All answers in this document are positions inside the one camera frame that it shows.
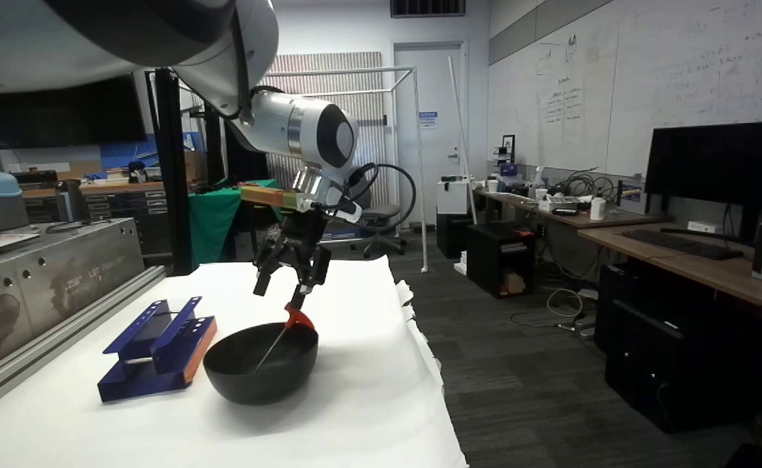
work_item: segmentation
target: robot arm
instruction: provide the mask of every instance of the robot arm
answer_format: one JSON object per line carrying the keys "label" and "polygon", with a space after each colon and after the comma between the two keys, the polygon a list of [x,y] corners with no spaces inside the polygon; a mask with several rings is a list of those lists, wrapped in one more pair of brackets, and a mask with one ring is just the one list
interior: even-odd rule
{"label": "robot arm", "polygon": [[258,89],[275,48],[270,0],[0,0],[0,95],[171,67],[258,152],[301,161],[296,214],[265,251],[258,283],[263,295],[275,265],[292,264],[300,307],[325,282],[331,255],[318,242],[328,214],[358,218],[343,197],[356,125],[331,102]]}

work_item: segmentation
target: floor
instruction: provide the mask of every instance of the floor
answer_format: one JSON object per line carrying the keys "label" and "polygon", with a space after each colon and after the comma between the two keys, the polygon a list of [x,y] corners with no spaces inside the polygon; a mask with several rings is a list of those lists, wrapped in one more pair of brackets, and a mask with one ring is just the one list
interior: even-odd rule
{"label": "floor", "polygon": [[[358,255],[339,247],[336,258]],[[391,255],[417,292],[418,327],[443,361],[448,409],[470,468],[724,465],[752,424],[664,434],[604,383],[604,353],[553,327],[552,288],[492,299],[429,247]]]}

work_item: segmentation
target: white tablecloth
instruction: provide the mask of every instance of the white tablecloth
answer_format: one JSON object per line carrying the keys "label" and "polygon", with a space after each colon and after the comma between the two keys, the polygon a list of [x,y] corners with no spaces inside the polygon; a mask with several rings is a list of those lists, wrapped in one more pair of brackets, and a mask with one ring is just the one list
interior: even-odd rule
{"label": "white tablecloth", "polygon": [[273,407],[227,403],[204,369],[179,392],[98,403],[102,348],[154,299],[204,297],[218,338],[284,320],[293,273],[252,297],[252,265],[166,278],[0,399],[0,468],[466,468],[429,348],[400,307],[388,261],[331,264],[305,310],[319,331],[310,385]]}

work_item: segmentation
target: green object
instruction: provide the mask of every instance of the green object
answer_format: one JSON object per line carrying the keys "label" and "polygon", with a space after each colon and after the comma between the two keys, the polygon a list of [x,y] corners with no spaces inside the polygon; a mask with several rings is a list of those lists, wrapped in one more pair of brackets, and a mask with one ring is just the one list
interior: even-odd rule
{"label": "green object", "polygon": [[[275,188],[275,180],[254,180],[260,188]],[[227,234],[241,206],[240,188],[224,188],[214,192],[189,192],[189,232],[193,232],[193,264],[224,261]]]}

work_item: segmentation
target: black bowl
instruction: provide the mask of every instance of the black bowl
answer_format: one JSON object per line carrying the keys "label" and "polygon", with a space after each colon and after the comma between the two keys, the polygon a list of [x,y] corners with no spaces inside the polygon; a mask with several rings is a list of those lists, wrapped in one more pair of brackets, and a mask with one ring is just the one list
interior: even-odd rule
{"label": "black bowl", "polygon": [[318,361],[319,336],[312,327],[288,327],[270,357],[284,323],[267,323],[227,336],[204,357],[214,387],[234,403],[263,407],[301,387]]}

